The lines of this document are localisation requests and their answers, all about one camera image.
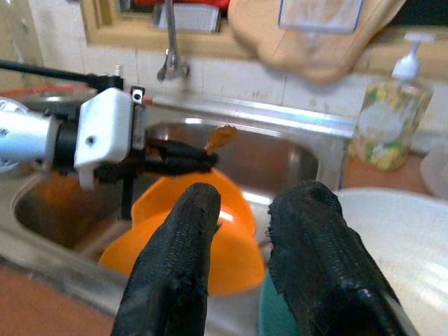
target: orange countertop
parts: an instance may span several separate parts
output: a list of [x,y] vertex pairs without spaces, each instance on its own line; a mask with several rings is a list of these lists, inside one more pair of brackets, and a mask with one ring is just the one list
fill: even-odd
[[405,165],[396,171],[379,171],[356,159],[348,159],[345,166],[344,188],[382,187],[414,191],[431,195],[420,176],[423,156],[410,155]]
[[0,265],[1,336],[108,336],[113,319]]

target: plastic container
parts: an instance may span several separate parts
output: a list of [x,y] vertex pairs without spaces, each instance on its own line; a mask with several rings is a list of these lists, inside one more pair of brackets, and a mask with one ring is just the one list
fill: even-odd
[[363,0],[281,0],[279,26],[306,32],[352,34]]
[[439,143],[421,161],[420,173],[434,196],[448,200],[448,143]]
[[397,62],[392,78],[367,87],[358,124],[349,146],[351,157],[380,170],[404,165],[412,137],[427,109],[433,91],[416,81],[420,69],[417,49],[427,34],[407,34],[411,52]]

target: faucet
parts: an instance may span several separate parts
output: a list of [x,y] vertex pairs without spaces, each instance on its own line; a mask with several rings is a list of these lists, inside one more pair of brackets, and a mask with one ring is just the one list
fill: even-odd
[[190,70],[188,64],[181,59],[177,50],[173,0],[165,0],[165,12],[167,14],[169,48],[166,51],[165,63],[157,72],[157,79],[160,82],[165,79],[186,77]]

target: small orange object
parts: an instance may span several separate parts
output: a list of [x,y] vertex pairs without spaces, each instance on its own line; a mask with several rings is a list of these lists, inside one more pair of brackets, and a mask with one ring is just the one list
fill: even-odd
[[130,275],[141,250],[177,199],[197,182],[211,184],[221,194],[220,228],[211,244],[209,294],[229,295],[259,286],[265,268],[254,237],[255,220],[238,187],[216,169],[209,174],[164,177],[154,183],[132,208],[132,229],[115,240],[99,262]]
[[222,126],[215,129],[207,141],[204,149],[208,154],[215,153],[217,149],[227,145],[235,140],[238,136],[238,131],[235,126]]

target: white tile wall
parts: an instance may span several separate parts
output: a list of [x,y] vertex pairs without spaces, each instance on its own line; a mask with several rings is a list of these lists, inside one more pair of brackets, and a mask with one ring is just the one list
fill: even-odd
[[283,105],[356,118],[363,105],[367,85],[379,79],[353,73],[336,84],[321,87],[289,73]]
[[107,48],[87,45],[81,42],[81,55],[83,57],[84,72],[94,74],[113,74],[115,65],[123,67],[123,77],[127,84],[136,85],[139,82],[137,75],[137,51],[129,48]]
[[204,60],[204,94],[281,104],[286,74],[257,62]]
[[67,0],[29,0],[38,34],[49,32],[65,37],[85,38],[79,3]]
[[165,62],[164,52],[137,51],[137,66],[139,70],[139,84],[154,91],[191,91],[202,93],[204,87],[204,62],[202,59],[187,58],[190,75],[187,78],[166,80],[163,83],[157,80],[157,72]]
[[[151,92],[192,91],[356,118],[365,87],[376,76],[351,74],[327,87],[310,85],[291,73],[268,69],[258,62],[188,59],[187,79],[159,83],[156,73],[163,52],[87,45],[79,4],[66,0],[29,0],[46,66],[79,72],[113,72],[123,64],[128,84]],[[421,124],[434,132],[448,131],[448,83],[429,81],[435,94]]]

